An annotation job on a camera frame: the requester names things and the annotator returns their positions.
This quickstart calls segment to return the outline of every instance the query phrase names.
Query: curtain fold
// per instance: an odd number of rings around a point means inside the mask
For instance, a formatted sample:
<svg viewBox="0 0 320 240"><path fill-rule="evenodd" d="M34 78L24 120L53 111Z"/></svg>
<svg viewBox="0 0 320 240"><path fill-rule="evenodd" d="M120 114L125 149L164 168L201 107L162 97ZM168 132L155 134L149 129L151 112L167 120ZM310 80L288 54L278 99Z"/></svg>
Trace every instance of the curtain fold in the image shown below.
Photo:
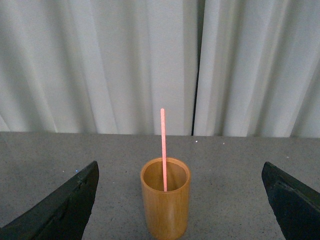
<svg viewBox="0 0 320 240"><path fill-rule="evenodd" d="M0 131L318 138L319 104L319 1L0 2Z"/></svg>

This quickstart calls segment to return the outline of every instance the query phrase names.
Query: cup rim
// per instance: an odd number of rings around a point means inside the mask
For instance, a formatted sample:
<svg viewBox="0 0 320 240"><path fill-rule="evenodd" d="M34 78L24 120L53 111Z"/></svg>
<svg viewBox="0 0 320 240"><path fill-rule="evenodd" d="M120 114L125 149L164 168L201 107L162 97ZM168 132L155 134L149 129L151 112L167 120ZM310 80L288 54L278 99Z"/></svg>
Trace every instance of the cup rim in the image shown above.
<svg viewBox="0 0 320 240"><path fill-rule="evenodd" d="M185 180L185 183L175 189L175 190L171 190L171 191L160 191L160 190L156 190L152 187L150 187L145 181L144 181L144 178L143 178L143 175L144 173L146 172L146 169L151 165L151 164L154 164L154 163L157 163L157 162L162 162L162 157L157 157L157 158L154 158L150 161L148 161L141 169L141 172L140 172L140 180L142 182L142 184L144 186L146 186L148 189L152 190L152 191L155 191L155 192L159 192L159 193L163 193L163 194L170 194L170 193L174 193L174 192L178 192L180 191L185 185L187 185L188 183L190 183L191 181L191 171L189 169L189 167L187 166L187 164L185 164L183 161L177 159L177 158L174 158L174 157L167 157L166 158L167 162L170 162L170 163L173 163L173 164L177 164L179 165L180 167L182 167L185 171L185 174L186 174L186 180Z"/></svg>

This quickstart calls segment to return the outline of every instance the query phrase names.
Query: gray table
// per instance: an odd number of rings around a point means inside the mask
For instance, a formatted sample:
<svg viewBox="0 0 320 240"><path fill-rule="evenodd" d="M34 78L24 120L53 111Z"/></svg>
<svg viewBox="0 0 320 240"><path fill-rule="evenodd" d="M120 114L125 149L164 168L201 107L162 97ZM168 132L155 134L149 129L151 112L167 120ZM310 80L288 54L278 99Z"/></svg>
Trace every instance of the gray table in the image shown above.
<svg viewBox="0 0 320 240"><path fill-rule="evenodd" d="M192 173L181 239L284 240L261 179L266 161L320 191L320 139L168 136L167 155ZM0 226L96 160L100 178L83 240L152 239L139 174L160 156L154 135L2 132Z"/></svg>

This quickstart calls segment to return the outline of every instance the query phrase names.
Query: orange cup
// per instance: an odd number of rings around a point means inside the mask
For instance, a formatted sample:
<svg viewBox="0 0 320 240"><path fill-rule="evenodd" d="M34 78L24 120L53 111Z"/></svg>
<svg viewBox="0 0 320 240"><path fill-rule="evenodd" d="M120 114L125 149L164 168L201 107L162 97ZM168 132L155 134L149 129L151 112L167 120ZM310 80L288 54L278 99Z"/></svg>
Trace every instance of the orange cup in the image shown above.
<svg viewBox="0 0 320 240"><path fill-rule="evenodd" d="M167 191L164 191L162 158L148 161L140 173L145 219L159 240L181 237L188 225L191 171L172 157L166 158Z"/></svg>

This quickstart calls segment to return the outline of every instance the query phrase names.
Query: pink straw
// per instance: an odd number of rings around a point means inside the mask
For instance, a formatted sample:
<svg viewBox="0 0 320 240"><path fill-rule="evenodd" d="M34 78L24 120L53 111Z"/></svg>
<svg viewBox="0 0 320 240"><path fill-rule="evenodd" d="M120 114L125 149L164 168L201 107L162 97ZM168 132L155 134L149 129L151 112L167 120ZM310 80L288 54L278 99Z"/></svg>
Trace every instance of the pink straw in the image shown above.
<svg viewBox="0 0 320 240"><path fill-rule="evenodd" d="M165 110L161 108L161 140L162 140L162 169L163 169L163 188L167 191L167 152L166 152L166 118Z"/></svg>

